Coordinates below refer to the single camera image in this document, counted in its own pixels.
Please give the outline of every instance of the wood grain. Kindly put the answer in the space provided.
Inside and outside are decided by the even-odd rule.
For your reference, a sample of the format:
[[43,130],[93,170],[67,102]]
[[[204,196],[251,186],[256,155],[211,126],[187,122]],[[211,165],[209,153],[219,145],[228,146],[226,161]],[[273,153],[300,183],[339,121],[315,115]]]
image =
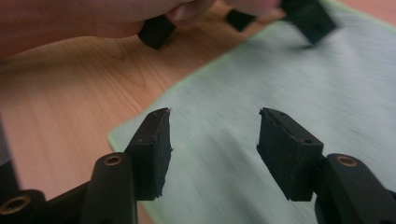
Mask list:
[[[389,5],[375,15],[393,15]],[[0,114],[21,186],[50,199],[86,182],[95,161],[111,152],[111,129],[280,15],[275,11],[237,33],[224,21],[229,10],[215,4],[197,27],[177,30],[159,50],[136,36],[82,37],[0,61]],[[384,18],[396,23],[394,16]],[[140,212],[141,223],[149,223]]]

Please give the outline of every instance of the wooden surface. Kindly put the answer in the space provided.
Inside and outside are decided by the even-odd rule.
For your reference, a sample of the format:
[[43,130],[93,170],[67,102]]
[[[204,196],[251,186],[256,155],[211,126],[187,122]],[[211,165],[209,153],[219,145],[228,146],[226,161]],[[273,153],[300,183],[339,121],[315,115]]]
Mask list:
[[[392,0],[345,2],[396,24]],[[21,186],[50,199],[86,182],[95,161],[111,152],[112,128],[278,17],[237,33],[224,22],[228,10],[216,4],[198,27],[177,30],[160,50],[137,37],[84,37],[0,61],[0,114]]]

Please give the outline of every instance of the black object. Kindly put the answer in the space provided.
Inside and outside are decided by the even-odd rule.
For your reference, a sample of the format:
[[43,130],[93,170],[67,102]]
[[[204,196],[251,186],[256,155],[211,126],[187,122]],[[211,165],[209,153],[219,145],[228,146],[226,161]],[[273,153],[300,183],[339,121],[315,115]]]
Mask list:
[[147,46],[159,49],[174,32],[175,28],[175,25],[162,15],[145,21],[138,36]]
[[[312,44],[317,44],[331,33],[336,25],[318,0],[284,0],[280,7],[285,11],[286,21],[291,21]],[[238,31],[243,31],[254,17],[232,10],[227,21]]]
[[369,168],[343,154],[321,155],[323,145],[287,114],[261,110],[258,152],[287,199],[317,194],[318,223],[396,223],[395,193]]
[[[123,153],[96,162],[90,182],[47,202],[39,190],[19,190],[10,161],[4,163],[0,223],[137,223],[136,200],[152,201],[162,194],[172,151],[169,115],[168,108],[148,114]],[[0,132],[0,147],[5,146],[2,141]]]

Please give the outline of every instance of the brass grommet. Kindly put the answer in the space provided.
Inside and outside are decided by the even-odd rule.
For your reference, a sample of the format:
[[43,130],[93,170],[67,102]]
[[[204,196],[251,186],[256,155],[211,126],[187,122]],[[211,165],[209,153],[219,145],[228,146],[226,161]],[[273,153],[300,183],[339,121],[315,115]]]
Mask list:
[[22,210],[22,208],[26,207],[30,203],[31,199],[29,195],[23,194],[21,196],[9,199],[5,203],[3,203],[0,207],[0,214],[10,215],[13,213],[17,213]]
[[358,165],[358,163],[354,159],[347,156],[337,156],[337,161],[349,167],[355,167]]
[[109,156],[108,158],[105,159],[105,165],[108,166],[117,165],[121,162],[122,162],[122,156],[119,155]]

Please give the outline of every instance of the light blue cloth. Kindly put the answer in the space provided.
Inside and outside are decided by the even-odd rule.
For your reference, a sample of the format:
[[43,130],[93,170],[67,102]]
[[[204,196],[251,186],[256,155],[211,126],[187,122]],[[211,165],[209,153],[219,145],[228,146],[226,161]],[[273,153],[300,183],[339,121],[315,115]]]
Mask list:
[[396,33],[326,6],[341,28],[317,48],[276,22],[111,132],[123,151],[148,112],[172,108],[163,196],[144,203],[155,223],[316,223],[313,202],[286,201],[257,153],[261,107],[289,114],[324,155],[357,157],[396,190]]

